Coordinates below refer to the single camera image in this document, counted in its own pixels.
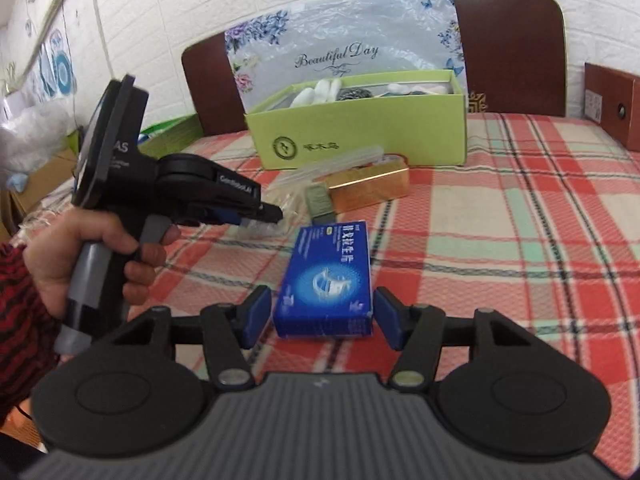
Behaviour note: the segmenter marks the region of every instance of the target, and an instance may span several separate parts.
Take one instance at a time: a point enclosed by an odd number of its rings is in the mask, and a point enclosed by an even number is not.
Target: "green box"
[[[246,114],[262,165],[299,168],[363,146],[406,157],[411,166],[456,166],[466,160],[465,94],[451,70],[412,70],[346,76],[344,88],[382,83],[449,82],[453,94],[403,95],[275,108],[291,85]]]

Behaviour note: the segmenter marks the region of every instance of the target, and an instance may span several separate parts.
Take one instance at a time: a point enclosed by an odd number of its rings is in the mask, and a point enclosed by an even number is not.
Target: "plastic bag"
[[[282,209],[282,220],[268,224],[243,220],[238,228],[239,238],[285,237],[292,227],[302,222],[305,211],[304,191],[316,179],[338,171],[376,163],[385,155],[381,146],[367,146],[303,166],[294,171],[283,171],[262,193],[262,201]]]
[[[0,169],[33,173],[64,148],[65,136],[75,127],[66,99],[26,108],[0,124]]]
[[[246,111],[291,84],[450,69],[466,92],[454,0],[308,0],[225,31]]]

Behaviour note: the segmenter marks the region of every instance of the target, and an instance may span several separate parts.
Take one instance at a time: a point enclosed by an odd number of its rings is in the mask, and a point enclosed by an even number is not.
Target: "red plaid blanket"
[[[188,151],[262,184],[277,175],[261,170],[246,134],[202,139]],[[495,308],[592,370],[613,404],[598,456],[631,472],[640,426],[640,154],[586,121],[476,114],[463,167],[412,168],[410,179],[409,196],[340,218],[367,221],[373,285],[451,316]],[[278,290],[295,236],[185,229],[148,305],[191,315],[241,301],[258,284]],[[467,355],[444,349],[438,375]],[[386,378],[396,357],[378,329],[361,340],[285,341],[268,328],[247,353],[258,377],[332,370]],[[199,349],[180,348],[178,359],[205,370]]]

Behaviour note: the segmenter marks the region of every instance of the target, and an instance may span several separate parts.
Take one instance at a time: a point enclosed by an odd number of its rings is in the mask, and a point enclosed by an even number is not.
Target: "bed headboard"
[[[455,0],[469,108],[564,116],[566,56],[554,0]],[[188,47],[182,66],[205,135],[246,129],[224,33]]]

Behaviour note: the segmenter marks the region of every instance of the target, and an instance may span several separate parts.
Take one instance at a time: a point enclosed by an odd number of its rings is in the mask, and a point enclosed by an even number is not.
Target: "gray grip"
[[[145,226],[142,228],[140,240],[138,240],[140,246],[142,246],[142,244],[159,244],[164,234],[168,231],[169,227],[171,227],[171,224],[171,219],[166,216],[149,215],[146,217]],[[125,322],[127,317],[129,317],[130,307],[129,303],[124,300],[122,301],[122,306],[120,307],[122,322]]]
[[[158,243],[171,227],[171,219],[166,216],[149,215],[140,233],[140,244]],[[106,280],[113,251],[102,242],[86,242],[82,246],[74,272],[71,275],[67,297],[77,304],[91,308],[100,308],[100,297]],[[120,319],[126,322],[129,304],[125,301],[118,306]],[[92,336],[63,325],[54,344],[58,354],[76,355],[86,350],[92,342]]]

